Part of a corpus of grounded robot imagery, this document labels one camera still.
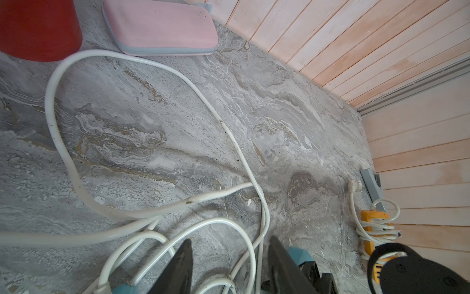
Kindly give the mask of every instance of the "marble floor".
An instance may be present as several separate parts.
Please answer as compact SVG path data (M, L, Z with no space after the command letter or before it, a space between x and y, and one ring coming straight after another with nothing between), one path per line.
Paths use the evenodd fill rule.
M102 2L75 5L81 50L117 51L104 27ZM216 27L219 48L213 55L151 59L187 75L233 131L266 194L268 237L307 249L320 272L334 274L340 293L368 293L345 191L349 179L360 177L360 168L372 165L360 116L235 33ZM56 66L0 53L0 230L80 234L127 223L92 212L71 188L44 116L44 91ZM59 86L56 115L85 186L102 204L156 207L248 181L218 122L183 81L160 69L113 58L80 61ZM356 209L368 203L363 192ZM165 215L157 230L171 238L214 216L238 222L255 239L256 193L245 189ZM235 232L221 225L191 238L193 286L230 272L245 250ZM0 293L81 293L122 240L66 249L0 248ZM111 285L129 280L158 247L144 242L111 276ZM139 283L142 293L166 262L168 257ZM266 276L266 258L263 266ZM245 265L238 274L238 285L246 282L247 270Z

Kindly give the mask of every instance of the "pink cushion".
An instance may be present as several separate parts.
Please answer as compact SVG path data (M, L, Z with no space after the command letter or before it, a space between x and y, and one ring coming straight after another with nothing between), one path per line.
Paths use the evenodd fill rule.
M153 0L105 0L103 13L117 45L131 55L141 55L139 49L142 55L210 54L217 48L214 23L203 7Z

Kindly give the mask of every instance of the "extension cord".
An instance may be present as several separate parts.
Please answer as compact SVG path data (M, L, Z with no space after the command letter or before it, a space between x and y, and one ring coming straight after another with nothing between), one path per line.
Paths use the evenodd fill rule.
M108 56L114 57L119 59L124 59L128 61L134 61L141 64L152 65L154 67L161 68L163 70L169 71L183 81L185 81L191 89L198 95L198 97L202 100L202 102L206 105L209 109L211 114L215 117L215 119L222 125L222 128L229 136L230 140L232 141L235 149L240 157L240 160L245 168L248 177L250 178L249 183L243 183L236 185L234 187L214 191L214 192L207 192L203 194L199 194L196 196L192 196L188 199L184 199L178 201L176 203L166 205L163 207L155 207L155 208L147 208L139 211L129 211L129 210L117 210L110 207L106 207L104 205L99 204L96 202L88 191L84 187L80 176L78 175L77 168L75 167L70 154L68 153L59 129L57 127L57 122L55 120L55 113L54 113L54 99L57 87L59 82L65 73L65 71L75 62L78 60L92 57L92 56ZM71 56L65 58L54 70L52 73L51 78L47 84L46 88L46 95L45 95L45 114L47 119L47 126L49 128L49 132L51 134L52 140L54 145L61 156L65 166L67 167L67 172L71 179L73 188L77 193L78 197L83 201L83 203L89 207L90 209L94 210L97 213L102 215L112 217L115 219L121 220L136 220L133 223L128 225L119 227L117 229L112 229L105 232L99 233L91 233L91 234L82 234L82 235L51 235L51 234L31 234L31 233L15 233L15 232L0 232L0 245L3 246L26 246L26 247L49 247L49 248L57 248L57 247L71 247L71 246L83 246L83 245L90 245L96 244L101 242L110 241L122 236L126 236L133 232L138 231L139 229L147 226L145 231L138 233L126 241L124 241L118 249L116 249L113 254L108 258L99 278L97 278L84 292L83 294L91 294L92 292L95 294L110 294L111 287L109 285L109 275L124 261L126 258L137 249L137 247L143 242L146 238L152 238L155 240L160 241L164 246L157 252L142 268L141 270L134 276L131 281L131 286L137 284L140 279L152 268L152 266L165 254L169 253L171 256L175 254L175 250L173 249L173 245L175 245L178 241L182 238L190 234L191 232L198 230L206 225L213 224L213 223L222 223L234 228L244 239L248 251L241 257L235 267L232 269L228 278L217 278L212 279L208 282L203 283L199 289L196 290L196 294L203 294L207 290L216 287L216 286L224 286L224 294L227 294L229 290L233 294L235 294L235 284L233 282L235 276L237 275L238 271L242 267L243 263L250 257L250 276L248 279L248 284L246 287L246 294L250 294L253 289L253 285L255 284L255 293L260 293L260 286L261 286L261 266L262 266L262 259L263 259L263 241L264 237L267 233L269 228L269 209L266 203L266 199L264 197L263 190L258 185L253 172L251 171L248 163L242 153L238 142L235 140L232 132L228 129L222 118L219 114L215 111L212 105L207 101L204 95L199 91L199 89L191 82L186 76L184 76L181 72L158 62L144 59L135 56L128 56L122 53L107 51L107 50L86 50L77 52L72 54ZM251 243L250 238L246 234L246 232L235 222L221 217L211 218L207 220L203 220L198 222L180 234L178 234L172 240L168 240L165 236L158 232L154 232L153 229L158 224L158 221L161 219L161 215L174 212L189 206L192 206L196 203L221 198L227 195L230 195L238 190L253 187L256 190L256 193L261 200L261 227L260 227L260 234L256 238L256 240ZM254 248L258 247L258 263L256 264L256 257L254 253Z
M388 225L388 223L392 222L395 220L399 215L400 215L400 207L398 204L390 199L377 199L372 204L370 205L370 212L367 211L362 211L374 214L378 213L376 205L380 202L389 202L395 207L395 214L392 217L388 217L386 219L371 219L369 222L359 220L356 214L356 209L354 207L354 193L360 192L362 190L362 183L361 181L357 180L350 180L348 183L348 192L349 192L349 204L351 207L351 213L354 219L354 222L356 223L356 233L359 235L359 238L364 241L369 241L372 242L372 247L376 247L385 243L393 243L395 242L394 240L400 235L401 231L400 230L394 230L395 227ZM372 231L366 231L364 228L370 227L370 228L377 228L379 230L372 230ZM388 253L380 258L380 260L377 261L378 264L385 264L389 259L399 256L398 253L392 252ZM366 252L365 248L362 247L362 254L361 258L364 260L369 260L370 255L369 253Z

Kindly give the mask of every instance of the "black object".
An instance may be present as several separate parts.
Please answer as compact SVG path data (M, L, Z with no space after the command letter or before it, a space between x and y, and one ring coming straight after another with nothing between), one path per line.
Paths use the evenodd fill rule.
M320 277L316 262L297 266L280 241L272 236L268 249L270 280L262 289L274 294L337 294L335 280L330 273Z
M410 247L400 243L386 243L376 247L367 264L367 280L372 294L374 265L381 256L391 252L405 252L388 261L380 272L383 294L469 294L470 283L453 270L422 258Z
M191 240L184 240L148 294L189 294L193 277Z

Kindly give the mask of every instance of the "wooden wall panel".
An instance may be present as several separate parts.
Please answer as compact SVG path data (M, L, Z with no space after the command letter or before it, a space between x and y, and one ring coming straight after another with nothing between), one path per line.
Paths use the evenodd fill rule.
M397 14L392 20L384 24L381 28L367 37L363 42L342 55L338 60L329 65L320 74L313 78L313 81L320 86L325 86L328 82L339 76L361 59L382 46L403 30L413 25L416 21L435 10L447 0L416 0L408 7Z
M396 169L382 172L380 176L384 190L470 183L470 159Z
M447 63L447 61L454 59L456 60L456 57L458 56L465 56L468 57L470 52L470 40L467 40L455 47L450 48L449 50L446 50L433 58L430 58L426 60L425 62L407 70L406 72L394 77L393 79L390 79L383 83L382 85L362 94L361 96L353 99L350 101L350 104L354 107L361 107L362 105L365 105L367 102L370 102L376 97L377 95L380 95L381 93L387 93L389 92L394 85L398 85L404 81L408 81L412 83L412 80L416 80L418 76L422 73L424 73L427 69L433 68L433 67L439 67L442 64Z
M470 138L470 114L369 142L372 158Z
M403 44L396 50L382 57L380 60L374 62L368 68L355 74L346 82L339 85L335 89L331 90L331 92L339 96L343 96L346 93L349 93L351 90L367 82L369 79L374 78L378 74L382 73L384 70L394 66L398 62L404 60L405 58L418 52L419 50L426 48L428 45L447 36L448 34L463 27L469 22L470 22L470 5L457 11L450 17L432 26L431 28L427 29L425 32L419 34L415 38L406 42L405 44Z
M354 107L470 52L469 0L186 1Z
M465 158L470 158L470 139L376 158L374 166L383 172Z
M394 210L389 209L389 213L393 214ZM470 226L469 215L470 207L405 208L394 223Z
M287 62L287 65L300 71L315 56L346 31L378 0L349 0L318 32Z
M395 224L402 230L397 242L408 246L470 252L470 227Z
M470 183L384 190L400 208L470 207Z
M439 250L422 247L412 247L412 249L422 257L447 266L451 270L461 275L462 278L470 280L470 252Z
M269 53L287 63L348 0L312 0Z
M385 71L377 74L368 81L344 94L342 97L347 100L356 100L362 94L374 89L375 87L387 82L397 75L406 72L416 65L425 62L436 55L459 45L460 43L470 39L470 24L467 24L445 37L433 42L425 48L415 52L407 58L400 60L396 64L386 68Z
M310 0L278 0L251 38L251 42L266 52L271 50L309 3Z
M470 113L470 74L432 91L388 105L362 118L368 141L375 141Z
M212 5L212 18L223 25L227 24L237 2L238 0L205 0L205 3Z
M238 0L227 27L250 40L267 17L276 0Z
M336 40L329 44L325 50L315 56L315 58L309 62L300 72L309 79L313 79L315 82L317 82L315 79L317 75L319 75L328 66L333 64L336 60L341 58L344 54L348 53L348 51L350 51L359 43L367 43L367 40L365 40L367 37L374 34L397 14L400 14L400 11L407 9L408 6L413 3L413 1L414 0L397 0L395 2L391 2L388 0L380 0L376 5L374 5L374 7L369 9L368 12L366 12L363 16L361 16L360 19L351 25L344 33L336 38ZM404 26L402 30L404 30L412 23L407 24L406 21L402 20L402 24ZM388 31L392 32L393 34L393 28L389 28Z
M398 75L397 77L393 78L393 79L397 79L397 78L400 78L400 77L403 76L403 79L400 78L400 80L397 81L398 84L392 86L391 88L389 88L389 89L387 89L383 92L380 92L380 93L372 96L371 98L365 100L364 102L359 103L355 107L356 108L361 107L361 106L363 106L363 105L365 105L365 104L367 104L371 101L374 101L374 100L376 100L376 99L378 99L378 98L380 98L384 95L387 95L387 94L389 94L389 93L391 93L391 92L393 92L393 91L395 91L395 90L397 90L397 89L399 89L399 88L401 88L405 85L413 84L421 78L427 77L432 73L439 72L442 69L447 68L447 67L449 67L449 66L451 66L451 65L453 65L453 64L455 64L455 63L457 63L457 62L459 62L463 59L470 58L470 51L467 51L467 52L464 52L463 54L458 55L454 58L451 58L451 59L449 59L449 60L447 60L443 63L440 63L436 66L433 66L433 64L437 63L437 62L435 62L437 58L440 58L442 55L445 55L445 54L448 55L448 53L450 53L450 52L455 52L455 49L458 48L458 47L460 47L462 49L462 44L459 44L459 45L455 46L454 48L451 48L451 49L439 54L438 56L435 56L435 57L423 62L422 64L417 65L415 68L420 68L419 70L416 70L415 68L412 68L411 70L408 70L408 71L404 72L403 74ZM426 64L429 65L429 66L433 66L433 67L425 69L424 71L422 71L422 68L424 68ZM420 73L413 76L413 75L409 74L411 72L420 72Z
M355 74L366 69L368 66L372 65L377 60L386 56L390 52L394 51L401 45L407 43L414 37L418 36L422 32L451 16L453 13L457 12L459 9L467 6L469 3L467 0L449 0L448 2L441 5L436 10L432 11L418 22L398 34L396 37L386 42L384 45L379 47L377 50L373 51L356 64L343 71L339 76L334 78L328 84L325 85L327 90L333 90L338 87L349 78L353 77Z

